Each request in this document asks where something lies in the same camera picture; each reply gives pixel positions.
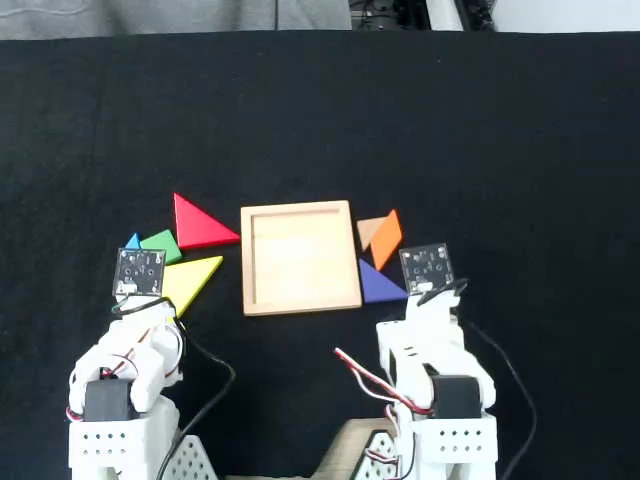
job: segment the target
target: tangram piece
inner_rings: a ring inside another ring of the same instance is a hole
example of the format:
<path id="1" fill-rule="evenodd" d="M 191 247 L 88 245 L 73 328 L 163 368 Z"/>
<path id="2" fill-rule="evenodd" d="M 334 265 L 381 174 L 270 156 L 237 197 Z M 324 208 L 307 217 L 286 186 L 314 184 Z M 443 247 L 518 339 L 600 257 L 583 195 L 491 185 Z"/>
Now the tangram piece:
<path id="1" fill-rule="evenodd" d="M 133 235 L 131 235 L 131 238 L 129 239 L 127 244 L 124 246 L 124 248 L 130 248 L 130 249 L 140 248 L 140 237 L 138 236 L 137 233 L 134 233 Z"/>
<path id="2" fill-rule="evenodd" d="M 237 233 L 177 193 L 173 194 L 173 205 L 180 248 L 209 247 L 240 241 Z"/>
<path id="3" fill-rule="evenodd" d="M 358 220 L 356 225 L 358 226 L 358 236 L 360 237 L 360 244 L 362 245 L 362 251 L 364 252 L 369 248 L 371 243 L 371 237 L 376 232 L 378 227 L 382 225 L 386 217 L 368 218 L 366 220 Z"/>
<path id="4" fill-rule="evenodd" d="M 245 315 L 362 305 L 349 202 L 245 207 Z"/>
<path id="5" fill-rule="evenodd" d="M 162 296 L 171 299 L 178 318 L 191 305 L 221 263 L 222 257 L 210 257 L 164 267 Z"/>
<path id="6" fill-rule="evenodd" d="M 407 298 L 407 292 L 382 273 L 362 259 L 358 260 L 358 262 L 360 264 L 360 281 L 362 282 L 365 303 L 405 300 Z"/>
<path id="7" fill-rule="evenodd" d="M 164 263 L 169 265 L 175 263 L 182 258 L 182 253 L 173 239 L 171 230 L 163 230 L 160 233 L 145 238 L 140 241 L 141 248 L 148 248 L 151 250 L 164 250 L 166 252 Z"/>
<path id="8" fill-rule="evenodd" d="M 391 210 L 371 237 L 371 255 L 373 255 L 376 270 L 382 270 L 401 241 L 402 230 L 400 230 L 398 214 L 395 210 Z"/>

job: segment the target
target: purple triangle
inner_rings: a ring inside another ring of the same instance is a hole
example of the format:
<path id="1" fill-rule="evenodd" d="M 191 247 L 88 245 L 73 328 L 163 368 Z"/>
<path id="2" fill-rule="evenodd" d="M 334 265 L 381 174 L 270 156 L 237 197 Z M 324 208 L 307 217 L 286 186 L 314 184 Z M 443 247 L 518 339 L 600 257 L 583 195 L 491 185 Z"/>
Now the purple triangle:
<path id="1" fill-rule="evenodd" d="M 392 300 L 404 300 L 407 292 L 397 286 L 375 268 L 362 259 L 360 263 L 360 281 L 365 303 L 388 302 Z"/>

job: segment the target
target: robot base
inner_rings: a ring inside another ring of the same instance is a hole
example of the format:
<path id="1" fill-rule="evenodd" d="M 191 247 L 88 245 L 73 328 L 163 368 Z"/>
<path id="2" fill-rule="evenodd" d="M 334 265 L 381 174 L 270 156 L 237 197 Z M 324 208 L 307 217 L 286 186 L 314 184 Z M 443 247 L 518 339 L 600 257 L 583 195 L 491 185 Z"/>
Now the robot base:
<path id="1" fill-rule="evenodd" d="M 155 480 L 178 428 L 179 413 L 159 396 L 150 412 L 122 422 L 69 425 L 73 480 Z M 165 480 L 217 480 L 198 437 L 189 435 L 165 471 Z"/>

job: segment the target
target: wooden tray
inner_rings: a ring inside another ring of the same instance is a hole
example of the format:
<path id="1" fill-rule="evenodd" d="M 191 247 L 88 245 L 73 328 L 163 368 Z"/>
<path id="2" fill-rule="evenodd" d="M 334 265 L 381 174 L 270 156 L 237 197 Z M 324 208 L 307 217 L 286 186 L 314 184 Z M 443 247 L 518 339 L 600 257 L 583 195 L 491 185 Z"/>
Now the wooden tray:
<path id="1" fill-rule="evenodd" d="M 362 305 L 349 202 L 244 207 L 245 315 Z"/>

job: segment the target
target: circuit board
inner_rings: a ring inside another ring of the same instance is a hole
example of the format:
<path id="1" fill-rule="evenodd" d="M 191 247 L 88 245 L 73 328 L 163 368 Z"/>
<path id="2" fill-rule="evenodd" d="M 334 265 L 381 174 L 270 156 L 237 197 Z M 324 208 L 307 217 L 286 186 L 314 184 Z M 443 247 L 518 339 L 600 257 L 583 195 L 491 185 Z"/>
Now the circuit board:
<path id="1" fill-rule="evenodd" d="M 119 249 L 113 295 L 162 295 L 164 260 L 164 250 Z"/>
<path id="2" fill-rule="evenodd" d="M 442 288 L 454 280 L 446 243 L 403 248 L 399 254 L 409 295 Z"/>

